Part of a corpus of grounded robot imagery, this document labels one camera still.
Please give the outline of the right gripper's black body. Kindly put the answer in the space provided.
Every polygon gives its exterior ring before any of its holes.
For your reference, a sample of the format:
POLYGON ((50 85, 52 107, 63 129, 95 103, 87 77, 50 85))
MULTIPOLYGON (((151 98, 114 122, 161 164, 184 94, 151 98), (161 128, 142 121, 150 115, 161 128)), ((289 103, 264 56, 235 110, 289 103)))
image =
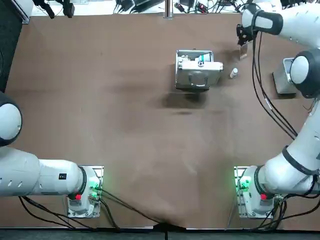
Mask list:
POLYGON ((242 24, 236 25, 236 35, 239 41, 251 41, 253 39, 251 33, 248 33, 242 24))

